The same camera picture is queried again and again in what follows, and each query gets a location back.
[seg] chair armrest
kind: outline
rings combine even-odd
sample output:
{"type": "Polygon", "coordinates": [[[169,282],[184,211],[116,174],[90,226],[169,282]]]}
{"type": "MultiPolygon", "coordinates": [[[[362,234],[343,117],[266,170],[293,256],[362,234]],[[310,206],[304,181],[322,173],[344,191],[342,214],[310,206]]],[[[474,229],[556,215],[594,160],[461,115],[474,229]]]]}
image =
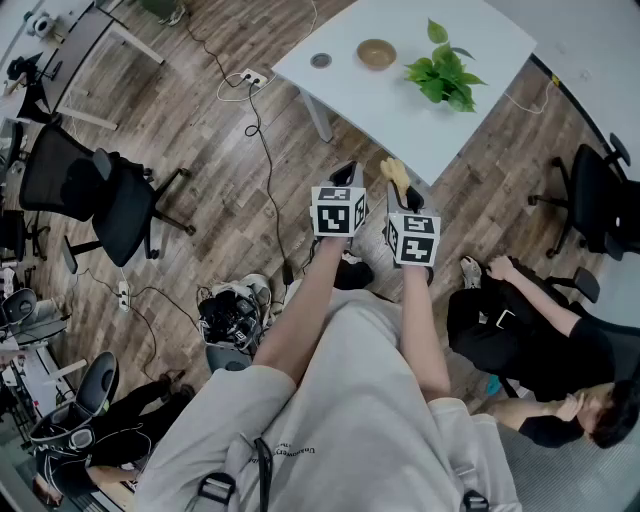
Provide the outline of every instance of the chair armrest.
{"type": "Polygon", "coordinates": [[[109,181],[109,177],[113,172],[115,162],[104,149],[96,149],[93,154],[93,165],[96,166],[98,172],[104,181],[109,181]]]}
{"type": "Polygon", "coordinates": [[[604,159],[604,163],[607,166],[611,164],[615,164],[616,171],[618,171],[618,174],[620,175],[620,179],[623,181],[623,183],[626,183],[629,181],[629,178],[627,178],[627,175],[624,173],[624,171],[620,167],[620,164],[617,163],[617,160],[622,158],[624,160],[624,163],[627,164],[627,166],[630,166],[631,157],[629,156],[629,152],[627,151],[627,148],[624,147],[624,144],[616,136],[615,133],[612,133],[609,136],[609,140],[611,141],[611,145],[613,146],[615,151],[604,159]]]}
{"type": "Polygon", "coordinates": [[[600,296],[600,285],[595,276],[586,268],[578,267],[573,278],[566,277],[547,277],[544,282],[548,285],[560,285],[567,288],[574,288],[594,304],[600,296]]]}

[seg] wooden floor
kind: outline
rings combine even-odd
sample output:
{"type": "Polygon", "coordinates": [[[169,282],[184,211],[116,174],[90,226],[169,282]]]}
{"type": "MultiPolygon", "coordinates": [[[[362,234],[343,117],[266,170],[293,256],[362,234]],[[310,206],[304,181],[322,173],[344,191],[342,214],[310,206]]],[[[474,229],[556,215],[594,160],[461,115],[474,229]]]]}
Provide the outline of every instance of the wooden floor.
{"type": "MultiPolygon", "coordinates": [[[[317,0],[321,25],[350,3],[317,0]]],[[[272,76],[275,64],[309,30],[310,4],[301,0],[197,0],[192,2],[192,30],[218,51],[229,72],[248,65],[272,76]]],[[[187,20],[174,28],[158,25],[137,4],[122,5],[114,14],[131,31],[167,59],[159,67],[145,55],[118,41],[105,44],[87,63],[80,86],[88,98],[73,106],[120,123],[116,132],[81,121],[65,128],[90,148],[119,151],[132,161],[155,170],[157,183],[178,166],[193,171],[190,180],[178,179],[160,209],[196,226],[188,237],[167,225],[152,226],[153,243],[162,258],[148,261],[142,248],[124,268],[133,293],[146,285],[161,288],[193,318],[197,316],[196,287],[240,278],[251,272],[268,276],[275,298],[283,294],[275,238],[274,208],[266,195],[268,165],[257,137],[247,138],[245,127],[255,122],[248,102],[222,103],[216,99],[221,80],[213,58],[186,31],[187,20]]],[[[509,89],[526,107],[542,105],[548,79],[528,63],[509,89]]],[[[223,90],[233,97],[246,90],[223,90]]],[[[443,233],[432,286],[437,330],[447,345],[445,320],[449,296],[461,286],[458,261],[470,254],[486,261],[508,253],[541,275],[572,275],[576,266],[597,271],[601,259],[577,248],[574,232],[560,256],[546,259],[545,251],[559,235],[564,213],[547,206],[527,206],[527,195],[544,190],[564,194],[560,177],[550,168],[552,156],[571,161],[578,145],[598,147],[580,114],[556,87],[549,93],[542,115],[532,115],[502,98],[477,133],[433,185],[442,213],[443,233]]],[[[366,135],[344,120],[332,118],[333,140],[320,140],[295,87],[281,80],[256,99],[264,132],[275,162],[272,187],[282,211],[285,251],[299,271],[312,241],[308,206],[310,187],[332,165],[355,159],[366,166],[371,215],[358,233],[355,251],[376,272],[373,291],[397,299],[401,272],[392,267],[383,244],[386,211],[384,180],[378,162],[385,153],[366,135]]],[[[430,141],[422,142],[425,160],[430,141]]],[[[152,351],[147,326],[133,312],[118,309],[107,289],[88,274],[67,271],[60,253],[67,235],[72,243],[93,239],[90,223],[46,215],[52,231],[46,242],[49,260],[36,270],[35,288],[44,296],[66,294],[73,309],[66,341],[55,347],[61,363],[84,357],[91,361],[103,350],[120,362],[119,395],[147,382],[141,368],[152,351]]],[[[96,278],[117,287],[117,269],[103,251],[79,257],[80,271],[90,268],[96,278]]],[[[157,338],[157,356],[149,373],[188,369],[186,379],[201,386],[209,377],[198,333],[165,298],[147,291],[134,306],[149,320],[157,338]]],[[[472,408],[485,398],[486,376],[447,348],[455,394],[472,408]]]]}

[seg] electrical outlet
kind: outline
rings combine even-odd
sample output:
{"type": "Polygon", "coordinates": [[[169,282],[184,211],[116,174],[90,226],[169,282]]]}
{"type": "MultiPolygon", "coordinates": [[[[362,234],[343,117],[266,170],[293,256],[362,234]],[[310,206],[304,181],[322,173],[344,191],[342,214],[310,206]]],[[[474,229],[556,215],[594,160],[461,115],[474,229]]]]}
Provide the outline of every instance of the electrical outlet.
{"type": "Polygon", "coordinates": [[[118,297],[118,305],[122,311],[128,313],[131,306],[131,290],[129,290],[129,285],[126,281],[120,281],[118,291],[118,295],[120,295],[118,297]]]}
{"type": "Polygon", "coordinates": [[[249,83],[253,83],[253,81],[256,78],[258,80],[260,80],[258,83],[256,83],[255,87],[264,87],[267,84],[266,77],[262,76],[260,73],[256,73],[255,71],[251,71],[249,68],[244,70],[244,72],[242,73],[242,77],[249,83]]]}

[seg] black cable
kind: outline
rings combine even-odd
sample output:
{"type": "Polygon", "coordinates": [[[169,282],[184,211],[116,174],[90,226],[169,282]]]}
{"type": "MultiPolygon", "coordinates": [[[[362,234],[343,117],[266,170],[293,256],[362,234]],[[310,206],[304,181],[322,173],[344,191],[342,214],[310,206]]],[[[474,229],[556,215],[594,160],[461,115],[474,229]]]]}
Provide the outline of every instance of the black cable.
{"type": "Polygon", "coordinates": [[[153,338],[153,354],[151,354],[151,357],[147,359],[147,362],[144,363],[144,366],[142,367],[142,373],[146,375],[147,379],[153,382],[156,379],[153,379],[151,376],[149,376],[149,374],[147,373],[147,367],[156,358],[156,354],[158,353],[158,341],[156,340],[156,335],[153,333],[153,329],[151,328],[151,323],[149,323],[149,320],[147,320],[147,317],[145,317],[142,313],[140,313],[140,311],[134,308],[133,305],[130,305],[129,307],[133,309],[138,314],[138,316],[144,320],[144,323],[147,324],[147,327],[149,328],[149,332],[151,333],[151,337],[153,338]]]}
{"type": "Polygon", "coordinates": [[[180,311],[182,311],[182,313],[189,319],[189,321],[191,322],[191,325],[193,325],[193,328],[198,331],[198,334],[200,334],[200,331],[198,330],[198,326],[196,325],[196,323],[193,321],[193,318],[191,318],[191,315],[189,313],[187,313],[184,309],[182,309],[180,306],[178,306],[175,301],[169,297],[166,293],[164,293],[162,290],[159,290],[158,288],[156,288],[155,286],[145,286],[142,290],[140,290],[138,293],[136,293],[135,295],[132,295],[130,298],[131,300],[135,299],[138,295],[140,295],[142,292],[144,292],[145,290],[154,290],[156,292],[158,292],[160,295],[162,295],[165,299],[167,299],[169,302],[171,302],[171,304],[173,304],[176,308],[178,308],[180,311]]]}
{"type": "Polygon", "coordinates": [[[273,207],[276,210],[276,238],[278,239],[278,247],[280,247],[280,254],[282,254],[282,282],[289,286],[293,282],[293,269],[291,268],[291,264],[287,260],[287,257],[284,253],[284,248],[282,247],[282,239],[280,237],[280,208],[278,208],[278,204],[275,199],[271,195],[271,177],[273,176],[273,160],[271,159],[271,153],[269,153],[269,147],[267,146],[267,141],[264,138],[264,134],[262,133],[262,118],[260,114],[258,114],[258,110],[256,106],[253,104],[253,98],[251,97],[251,91],[253,90],[253,86],[255,82],[251,82],[249,86],[249,103],[251,104],[251,108],[253,109],[253,113],[256,115],[256,124],[250,124],[244,130],[244,134],[251,138],[255,137],[256,134],[260,135],[260,141],[262,142],[262,147],[264,147],[264,151],[267,154],[267,160],[269,161],[269,177],[267,178],[267,196],[273,203],[273,207]]]}
{"type": "MultiPolygon", "coordinates": [[[[187,11],[187,17],[189,18],[189,22],[191,22],[191,13],[187,11]]],[[[227,85],[229,87],[233,87],[234,89],[236,87],[239,87],[240,85],[242,85],[244,83],[244,77],[240,77],[240,81],[237,84],[232,84],[231,82],[229,82],[229,79],[227,78],[227,74],[224,72],[224,69],[222,68],[222,64],[220,64],[220,61],[218,60],[218,56],[207,50],[207,40],[206,39],[198,39],[195,35],[193,35],[193,32],[191,31],[191,28],[189,27],[190,23],[187,23],[187,32],[189,32],[189,35],[191,36],[191,39],[193,39],[196,43],[200,43],[202,45],[202,49],[205,51],[205,53],[211,55],[215,60],[216,60],[216,64],[218,64],[218,67],[220,68],[220,72],[222,73],[222,78],[224,78],[224,81],[227,82],[227,85]]]]}

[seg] gray shirt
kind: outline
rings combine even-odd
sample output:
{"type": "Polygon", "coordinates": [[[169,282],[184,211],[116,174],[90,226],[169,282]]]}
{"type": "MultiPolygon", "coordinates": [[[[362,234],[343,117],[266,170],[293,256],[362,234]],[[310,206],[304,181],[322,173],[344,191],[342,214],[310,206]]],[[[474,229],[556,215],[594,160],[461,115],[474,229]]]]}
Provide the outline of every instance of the gray shirt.
{"type": "Polygon", "coordinates": [[[400,322],[369,292],[335,292],[297,390],[272,368],[217,371],[159,443],[135,510],[207,510],[193,497],[214,471],[236,478],[230,511],[258,510],[260,436],[270,511],[457,512],[470,489],[494,511],[521,510],[495,421],[454,398],[425,403],[396,349],[400,322]]]}

